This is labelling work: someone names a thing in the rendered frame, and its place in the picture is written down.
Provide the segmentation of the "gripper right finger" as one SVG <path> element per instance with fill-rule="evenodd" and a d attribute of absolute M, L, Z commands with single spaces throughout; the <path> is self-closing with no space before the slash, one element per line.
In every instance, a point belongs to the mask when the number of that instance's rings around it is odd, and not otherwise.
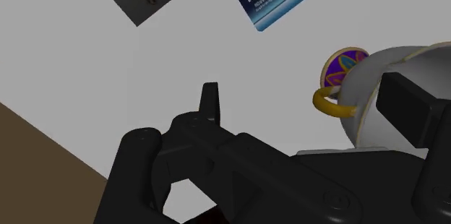
<path fill-rule="evenodd" d="M 411 198 L 414 212 L 425 224 L 451 224 L 451 100 L 386 72 L 376 107 L 412 146 L 428 150 Z"/>

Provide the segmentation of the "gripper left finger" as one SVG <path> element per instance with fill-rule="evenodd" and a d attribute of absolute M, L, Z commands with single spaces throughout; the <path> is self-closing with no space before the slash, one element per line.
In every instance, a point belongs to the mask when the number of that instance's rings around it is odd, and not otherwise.
<path fill-rule="evenodd" d="M 164 215 L 171 185 L 190 180 L 228 224 L 362 224 L 348 189 L 261 140 L 220 126 L 218 84 L 203 85 L 199 109 L 170 129 L 127 132 L 93 224 L 221 224 Z"/>

